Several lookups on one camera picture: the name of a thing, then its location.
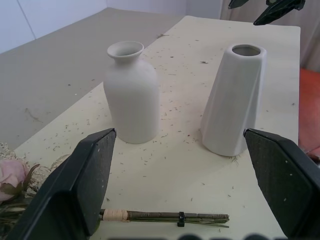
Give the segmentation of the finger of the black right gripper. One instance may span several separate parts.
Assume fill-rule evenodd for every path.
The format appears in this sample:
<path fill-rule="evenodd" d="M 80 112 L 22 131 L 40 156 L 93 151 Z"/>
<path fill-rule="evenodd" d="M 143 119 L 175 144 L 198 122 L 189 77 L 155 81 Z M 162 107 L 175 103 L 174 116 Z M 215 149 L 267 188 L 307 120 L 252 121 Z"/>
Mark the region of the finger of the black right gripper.
<path fill-rule="evenodd" d="M 254 26 L 270 24 L 292 10 L 300 11 L 306 3 L 306 0 L 266 0 L 267 8 L 253 22 Z"/>
<path fill-rule="evenodd" d="M 228 4 L 228 9 L 231 10 L 231 9 L 239 8 L 243 6 L 246 2 L 247 0 L 230 0 Z"/>

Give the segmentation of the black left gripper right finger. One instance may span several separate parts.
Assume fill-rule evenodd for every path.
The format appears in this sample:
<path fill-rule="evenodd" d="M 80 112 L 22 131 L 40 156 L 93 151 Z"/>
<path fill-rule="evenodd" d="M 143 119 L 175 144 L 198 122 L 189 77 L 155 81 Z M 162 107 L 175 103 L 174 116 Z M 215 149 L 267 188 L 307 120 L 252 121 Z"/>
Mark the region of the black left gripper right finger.
<path fill-rule="evenodd" d="M 258 186 L 289 239 L 320 240 L 320 167 L 292 140 L 243 132 Z"/>

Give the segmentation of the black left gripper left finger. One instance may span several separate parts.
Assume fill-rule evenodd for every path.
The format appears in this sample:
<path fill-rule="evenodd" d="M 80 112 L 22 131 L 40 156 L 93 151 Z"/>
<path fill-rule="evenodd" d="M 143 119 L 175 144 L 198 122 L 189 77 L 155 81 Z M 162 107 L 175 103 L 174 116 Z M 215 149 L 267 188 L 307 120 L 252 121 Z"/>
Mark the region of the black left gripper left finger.
<path fill-rule="evenodd" d="M 89 240 L 110 175 L 116 130 L 82 139 L 45 180 L 7 240 Z"/>

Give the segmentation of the white faceted tapered vase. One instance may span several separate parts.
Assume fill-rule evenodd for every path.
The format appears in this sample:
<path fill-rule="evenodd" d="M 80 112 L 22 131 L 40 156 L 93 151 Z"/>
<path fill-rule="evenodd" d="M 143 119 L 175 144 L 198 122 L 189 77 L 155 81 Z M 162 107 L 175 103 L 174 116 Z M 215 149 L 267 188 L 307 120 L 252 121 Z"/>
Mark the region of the white faceted tapered vase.
<path fill-rule="evenodd" d="M 233 44 L 223 53 L 201 122 L 202 144 L 220 156 L 247 149 L 243 132 L 254 128 L 263 89 L 267 51 Z"/>

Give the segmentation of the white round bottle vase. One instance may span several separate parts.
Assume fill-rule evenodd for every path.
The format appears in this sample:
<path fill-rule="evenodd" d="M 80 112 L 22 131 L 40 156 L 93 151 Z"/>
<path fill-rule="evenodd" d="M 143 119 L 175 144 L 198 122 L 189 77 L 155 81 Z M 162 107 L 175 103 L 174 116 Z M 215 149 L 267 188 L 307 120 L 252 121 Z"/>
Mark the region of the white round bottle vase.
<path fill-rule="evenodd" d="M 144 45 L 120 41 L 107 49 L 103 88 L 118 137 L 129 144 L 154 139 L 160 128 L 160 90 L 155 68 L 141 58 Z"/>

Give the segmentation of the red orange fabric object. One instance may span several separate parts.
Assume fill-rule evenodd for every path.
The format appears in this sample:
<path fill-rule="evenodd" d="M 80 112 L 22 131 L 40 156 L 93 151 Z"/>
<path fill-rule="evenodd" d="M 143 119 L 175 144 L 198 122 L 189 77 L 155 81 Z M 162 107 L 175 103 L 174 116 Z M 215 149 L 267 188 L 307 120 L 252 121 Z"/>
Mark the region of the red orange fabric object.
<path fill-rule="evenodd" d="M 320 164 L 320 73 L 300 69 L 299 147 Z"/>

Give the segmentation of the pink flower bouquet with stems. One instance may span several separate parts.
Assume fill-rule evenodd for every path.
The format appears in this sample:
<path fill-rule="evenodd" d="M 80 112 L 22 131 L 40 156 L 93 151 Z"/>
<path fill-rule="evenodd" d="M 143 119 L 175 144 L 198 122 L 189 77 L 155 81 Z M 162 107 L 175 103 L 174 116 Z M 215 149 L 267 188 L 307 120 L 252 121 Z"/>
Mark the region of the pink flower bouquet with stems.
<path fill-rule="evenodd" d="M 38 163 L 30 166 L 25 157 L 16 156 L 6 143 L 0 142 L 0 240 L 7 239 L 45 180 L 68 158 L 68 154 L 60 156 L 51 167 Z M 102 209 L 96 223 L 100 224 L 101 221 L 177 223 L 179 227 L 184 227 L 188 223 L 224 228 L 229 220 L 227 214 Z"/>

